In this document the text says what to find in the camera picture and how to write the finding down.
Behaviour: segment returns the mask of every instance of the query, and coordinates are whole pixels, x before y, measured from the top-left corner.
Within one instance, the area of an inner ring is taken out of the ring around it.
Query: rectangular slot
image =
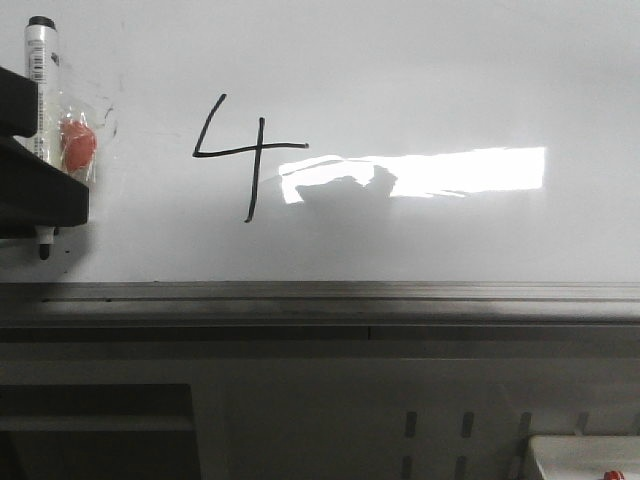
[[[578,420],[576,421],[575,434],[584,435],[587,429],[587,423],[589,423],[589,412],[580,412]]]
[[[629,435],[640,435],[640,413],[637,414],[634,419],[633,419],[633,423],[631,424],[631,431],[629,432]]]
[[[404,436],[413,438],[416,436],[416,425],[418,423],[418,412],[407,412],[407,420],[404,428]]]
[[[400,478],[402,480],[409,480],[413,471],[413,458],[406,456],[402,458],[402,471],[400,472]]]
[[[464,480],[467,475],[467,457],[458,457],[456,459],[456,470],[453,474],[454,480]]]
[[[0,387],[0,408],[2,478],[201,478],[188,385]]]
[[[466,412],[462,416],[462,429],[460,431],[460,435],[462,436],[462,438],[471,438],[471,432],[473,431],[473,420],[473,412]]]
[[[518,424],[518,438],[526,438],[531,431],[531,412],[524,412],[520,415],[520,423]]]

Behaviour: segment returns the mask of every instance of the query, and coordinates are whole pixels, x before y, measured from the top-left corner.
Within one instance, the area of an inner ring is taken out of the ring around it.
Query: gray metal panel
[[[260,357],[242,343],[2,345],[0,379],[189,384],[207,479],[507,478],[532,434],[638,433],[638,348],[523,342],[500,357],[500,342],[466,354],[391,342],[392,358],[378,342],[296,343],[266,342]]]

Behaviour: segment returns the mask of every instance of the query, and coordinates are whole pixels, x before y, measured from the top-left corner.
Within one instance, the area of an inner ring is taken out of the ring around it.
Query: black marker writing
[[[242,152],[251,152],[251,151],[256,152],[255,159],[253,162],[253,182],[251,185],[251,202],[249,203],[249,214],[247,215],[247,219],[245,220],[245,223],[249,223],[253,219],[253,214],[256,209],[256,203],[258,202],[258,180],[260,177],[260,160],[262,157],[262,151],[266,149],[271,149],[271,148],[309,148],[309,144],[308,143],[263,143],[265,120],[264,118],[260,117],[260,120],[258,123],[258,141],[256,142],[256,145],[252,145],[250,147],[232,148],[230,150],[220,150],[218,152],[201,152],[200,147],[202,146],[204,137],[207,134],[207,131],[209,130],[209,124],[211,123],[211,119],[213,118],[215,113],[218,111],[218,109],[220,108],[220,105],[222,105],[222,102],[224,102],[225,98],[227,98],[227,95],[225,93],[220,95],[220,98],[218,99],[216,104],[213,106],[213,108],[209,112],[209,115],[207,116],[207,119],[204,122],[204,126],[200,131],[200,136],[198,137],[196,146],[193,149],[193,157],[211,158],[211,157],[222,157],[224,155],[234,155],[236,153],[242,153]]]

